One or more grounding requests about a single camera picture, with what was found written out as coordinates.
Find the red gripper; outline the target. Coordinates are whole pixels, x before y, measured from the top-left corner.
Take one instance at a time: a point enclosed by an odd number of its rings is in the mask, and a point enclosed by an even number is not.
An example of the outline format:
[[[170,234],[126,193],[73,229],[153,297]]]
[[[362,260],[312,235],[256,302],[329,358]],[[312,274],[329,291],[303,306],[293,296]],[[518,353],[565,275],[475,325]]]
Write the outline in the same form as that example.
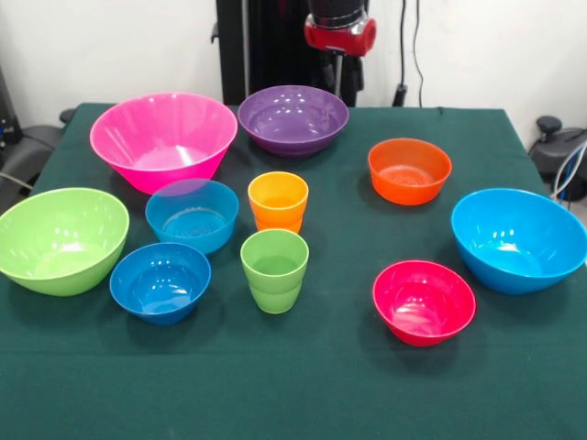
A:
[[[308,17],[305,21],[305,39],[309,46],[322,51],[339,53],[367,53],[372,49],[377,34],[374,18],[364,17],[350,27],[329,29],[319,27]],[[320,54],[322,81],[326,90],[335,88],[335,68],[332,56]],[[361,57],[350,58],[350,73],[354,90],[364,89],[363,64]]]

